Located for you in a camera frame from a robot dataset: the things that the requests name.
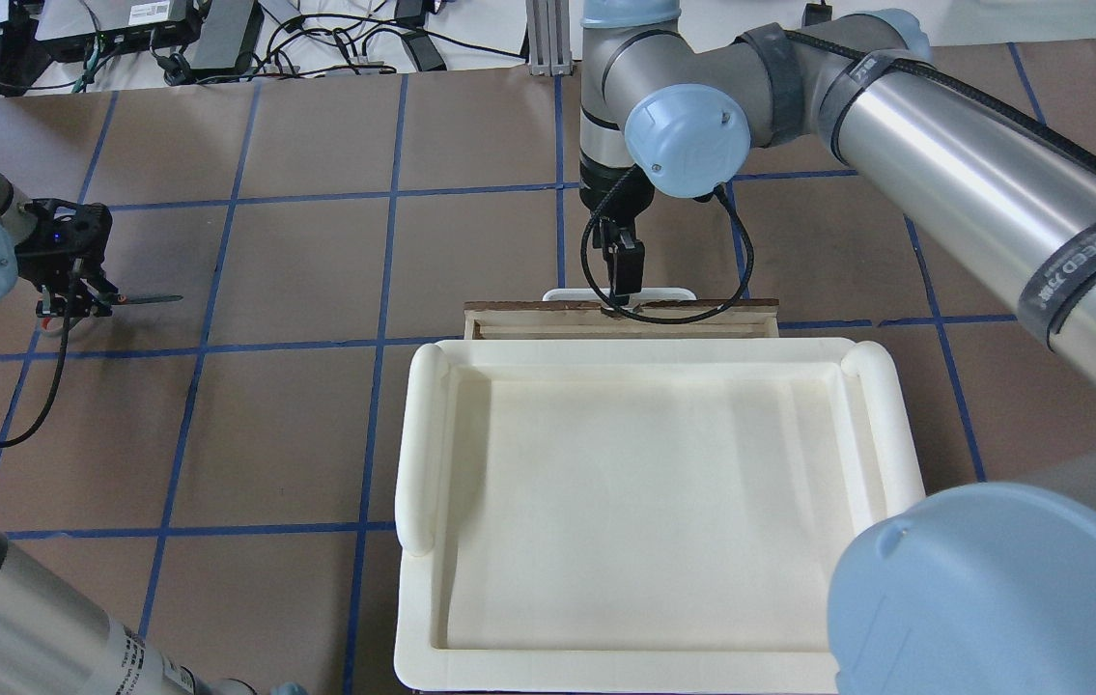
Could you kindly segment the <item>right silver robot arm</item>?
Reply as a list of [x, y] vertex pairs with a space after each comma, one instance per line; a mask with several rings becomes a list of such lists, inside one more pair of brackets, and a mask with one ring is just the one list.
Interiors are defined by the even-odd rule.
[[[1096, 386], [1096, 155], [931, 62], [901, 10], [693, 52], [676, 1], [587, 1], [583, 241], [615, 314], [657, 192], [716, 198], [755, 147], [814, 136]], [[1096, 694], [1096, 452], [924, 498], [829, 586], [842, 694]]]

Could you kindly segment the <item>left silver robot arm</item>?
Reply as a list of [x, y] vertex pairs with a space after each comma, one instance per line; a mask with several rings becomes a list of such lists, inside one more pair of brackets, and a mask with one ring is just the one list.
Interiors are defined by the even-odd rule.
[[[31, 198], [0, 173], [0, 299], [26, 280], [39, 320], [59, 321], [56, 401], [75, 324], [109, 317], [128, 296], [103, 272], [112, 216], [101, 204]], [[0, 449], [25, 434], [0, 438]], [[251, 694], [238, 679], [205, 681], [84, 597], [0, 531], [0, 694]]]

